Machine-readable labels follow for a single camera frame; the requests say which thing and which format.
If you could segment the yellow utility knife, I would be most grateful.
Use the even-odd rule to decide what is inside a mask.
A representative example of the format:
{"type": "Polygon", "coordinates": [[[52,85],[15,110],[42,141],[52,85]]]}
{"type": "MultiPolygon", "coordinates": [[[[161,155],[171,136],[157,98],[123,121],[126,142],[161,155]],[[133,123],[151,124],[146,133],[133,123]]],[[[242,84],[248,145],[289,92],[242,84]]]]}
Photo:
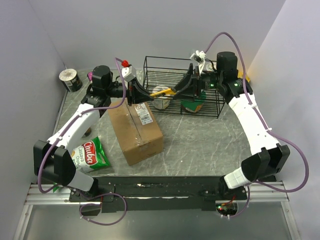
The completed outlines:
{"type": "Polygon", "coordinates": [[[175,95],[177,93],[175,88],[167,88],[164,90],[157,91],[155,93],[151,93],[150,96],[153,98],[159,98],[165,95],[175,95]]]}

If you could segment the brown cardboard box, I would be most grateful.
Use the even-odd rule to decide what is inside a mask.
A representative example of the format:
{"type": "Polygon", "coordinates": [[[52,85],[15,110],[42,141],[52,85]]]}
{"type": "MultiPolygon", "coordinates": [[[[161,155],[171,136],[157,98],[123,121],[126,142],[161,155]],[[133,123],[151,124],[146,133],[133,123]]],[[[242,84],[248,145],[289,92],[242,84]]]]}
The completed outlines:
{"type": "Polygon", "coordinates": [[[107,112],[129,166],[163,152],[164,136],[147,102],[124,102],[107,112]]]}

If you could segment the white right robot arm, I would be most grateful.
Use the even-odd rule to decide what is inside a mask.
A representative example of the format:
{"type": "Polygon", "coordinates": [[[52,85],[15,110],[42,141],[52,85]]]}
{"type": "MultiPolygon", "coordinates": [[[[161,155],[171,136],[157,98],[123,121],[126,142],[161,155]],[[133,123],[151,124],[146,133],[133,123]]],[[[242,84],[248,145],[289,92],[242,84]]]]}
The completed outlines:
{"type": "Polygon", "coordinates": [[[175,86],[155,93],[147,91],[138,82],[136,70],[131,64],[123,64],[121,71],[128,83],[126,96],[129,104],[154,101],[161,97],[193,102],[202,90],[218,90],[237,116],[251,152],[251,156],[243,160],[239,168],[220,177],[218,193],[226,200],[236,194],[236,189],[279,173],[290,155],[289,147],[281,145],[267,127],[249,82],[245,77],[238,76],[237,65],[241,58],[241,55],[234,52],[219,52],[216,65],[212,71],[205,73],[203,69],[207,62],[206,52],[197,50],[190,59],[198,65],[189,65],[187,72],[175,86]]]}

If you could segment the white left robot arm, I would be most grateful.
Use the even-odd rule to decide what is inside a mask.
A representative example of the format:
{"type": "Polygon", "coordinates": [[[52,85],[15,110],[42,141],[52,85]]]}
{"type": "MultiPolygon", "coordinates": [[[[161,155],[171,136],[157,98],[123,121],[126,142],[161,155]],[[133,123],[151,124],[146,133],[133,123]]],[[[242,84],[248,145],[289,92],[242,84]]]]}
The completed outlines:
{"type": "Polygon", "coordinates": [[[41,184],[41,180],[45,179],[56,186],[80,190],[87,201],[94,201],[98,197],[98,180],[76,169],[71,157],[73,149],[106,110],[114,108],[111,105],[112,98],[121,98],[129,105],[153,99],[139,83],[132,65],[120,69],[119,77],[121,82],[113,80],[113,73],[108,66],[95,67],[91,83],[73,116],[55,135],[34,144],[34,173],[41,193],[45,192],[41,184]]]}

